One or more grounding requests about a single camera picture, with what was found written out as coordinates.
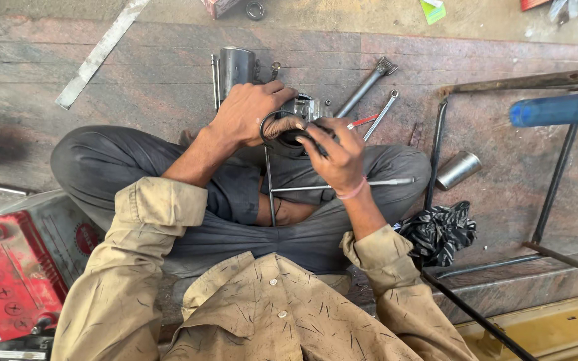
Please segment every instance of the shirt sleeve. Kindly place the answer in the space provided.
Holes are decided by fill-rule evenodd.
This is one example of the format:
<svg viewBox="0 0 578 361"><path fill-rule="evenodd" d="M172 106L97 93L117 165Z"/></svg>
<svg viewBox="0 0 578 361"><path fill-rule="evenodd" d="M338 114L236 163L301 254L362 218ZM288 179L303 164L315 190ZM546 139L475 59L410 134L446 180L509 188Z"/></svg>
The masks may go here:
<svg viewBox="0 0 578 361"><path fill-rule="evenodd" d="M158 360L160 266L186 228L202 224L207 190L145 177L115 196L106 239L71 287L52 360Z"/></svg>
<svg viewBox="0 0 578 361"><path fill-rule="evenodd" d="M411 242L385 225L358 241L346 233L341 248L367 275L380 321L423 360L478 360L422 282Z"/></svg>

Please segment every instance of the blue pipe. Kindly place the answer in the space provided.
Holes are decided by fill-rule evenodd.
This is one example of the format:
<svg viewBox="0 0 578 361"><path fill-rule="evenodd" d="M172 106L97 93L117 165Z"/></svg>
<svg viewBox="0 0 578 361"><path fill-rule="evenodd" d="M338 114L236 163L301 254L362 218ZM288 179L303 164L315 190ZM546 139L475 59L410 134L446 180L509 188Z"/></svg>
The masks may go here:
<svg viewBox="0 0 578 361"><path fill-rule="evenodd" d="M510 108L515 127L578 124L578 94L525 99Z"/></svg>

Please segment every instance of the washer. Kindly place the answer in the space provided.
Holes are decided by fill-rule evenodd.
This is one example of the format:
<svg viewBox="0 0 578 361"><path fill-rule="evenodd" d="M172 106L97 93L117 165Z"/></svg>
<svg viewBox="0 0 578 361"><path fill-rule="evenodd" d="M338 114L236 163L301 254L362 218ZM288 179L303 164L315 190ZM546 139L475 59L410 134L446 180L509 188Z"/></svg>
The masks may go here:
<svg viewBox="0 0 578 361"><path fill-rule="evenodd" d="M258 21L265 16L265 8L259 1L249 1L247 4L247 16L251 20Z"/></svg>

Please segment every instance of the green card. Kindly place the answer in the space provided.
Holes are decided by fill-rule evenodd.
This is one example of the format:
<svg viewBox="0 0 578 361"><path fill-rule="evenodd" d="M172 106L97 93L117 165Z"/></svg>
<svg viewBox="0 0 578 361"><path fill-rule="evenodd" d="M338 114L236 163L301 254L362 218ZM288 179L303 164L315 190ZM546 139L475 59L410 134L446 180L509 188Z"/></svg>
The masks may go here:
<svg viewBox="0 0 578 361"><path fill-rule="evenodd" d="M429 25L432 25L434 22L437 22L445 16L445 4L435 8L434 5L428 4L421 0L421 5L422 11L425 13L425 18L427 19L427 23Z"/></svg>

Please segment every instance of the mechanic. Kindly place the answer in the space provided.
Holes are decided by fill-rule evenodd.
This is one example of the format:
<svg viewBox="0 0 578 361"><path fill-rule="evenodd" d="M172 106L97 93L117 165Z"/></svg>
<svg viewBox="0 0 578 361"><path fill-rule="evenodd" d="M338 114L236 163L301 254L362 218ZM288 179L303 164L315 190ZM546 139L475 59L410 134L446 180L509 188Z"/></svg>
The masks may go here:
<svg viewBox="0 0 578 361"><path fill-rule="evenodd" d="M309 159L272 159L277 184L333 190L274 199L284 226L265 227L258 127L296 95L280 81L234 86L179 146L121 127L84 127L58 144L53 173L108 232L68 293L52 360L476 360L421 281L412 244L388 223L429 180L421 152L365 148L349 119L321 119L338 143L300 118L274 121L268 138L289 128L311 137L296 138ZM365 176L417 180L370 188ZM366 273L380 322L341 294L349 261ZM161 357L163 265L193 282Z"/></svg>

